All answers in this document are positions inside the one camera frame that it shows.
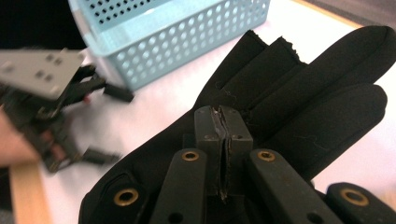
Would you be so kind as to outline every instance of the table surface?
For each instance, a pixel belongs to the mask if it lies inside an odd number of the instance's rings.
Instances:
[[[266,23],[254,31],[268,44],[283,36],[293,43],[301,60],[310,63],[333,42],[357,27],[358,24],[329,16],[325,11],[300,1],[273,0]],[[142,145],[192,107],[201,88],[237,40],[208,52],[138,90],[129,105],[95,92],[90,105],[68,108],[68,116],[73,119],[71,133],[78,146],[100,147],[107,152],[125,156]],[[394,83],[395,65],[376,82],[389,98],[386,116],[315,177],[314,183],[318,190],[325,191],[331,183],[345,181],[367,188],[380,197],[396,192]],[[18,223],[77,223],[82,198],[110,168],[79,163],[56,175],[49,174],[42,164],[11,168]],[[24,178],[31,178],[31,182],[21,181]],[[24,200],[29,194],[34,194],[35,198]],[[36,196],[40,194],[42,198],[37,199]],[[35,218],[27,217],[24,214],[35,213],[29,211],[28,208],[32,207],[29,203],[39,203],[44,212],[37,212],[40,215]]]

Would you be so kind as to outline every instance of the plastic basket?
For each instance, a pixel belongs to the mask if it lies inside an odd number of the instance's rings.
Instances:
[[[93,56],[137,90],[267,17],[270,0],[69,0]]]

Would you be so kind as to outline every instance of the finger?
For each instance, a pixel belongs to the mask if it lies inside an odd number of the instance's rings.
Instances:
[[[249,130],[263,141],[314,98],[345,85],[376,80],[395,60],[394,31],[381,26],[358,29],[341,38],[299,74],[255,105],[248,120]]]
[[[330,93],[261,145],[282,154],[310,180],[369,132],[385,114],[387,95],[359,84]]]
[[[39,155],[0,109],[0,166],[39,161]]]

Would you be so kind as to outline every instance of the black fabric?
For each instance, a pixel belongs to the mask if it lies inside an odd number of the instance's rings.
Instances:
[[[205,105],[239,110],[256,146],[280,152],[309,180],[382,119],[387,98],[373,82],[395,60],[396,34],[388,27],[358,29],[311,64],[300,62],[282,37],[267,46],[247,32],[206,83],[192,110],[126,156],[93,187],[82,203],[80,223],[90,223],[92,211],[103,206],[99,202],[107,194],[106,183],[124,171],[151,195],[152,207],[170,160],[182,149],[183,134],[193,133],[193,112]],[[236,210],[226,205],[219,205],[219,210],[241,223],[260,219],[253,211],[257,209],[246,209],[264,205],[248,195],[244,202],[250,203],[242,208],[239,203]],[[240,216],[233,214],[241,209]]]

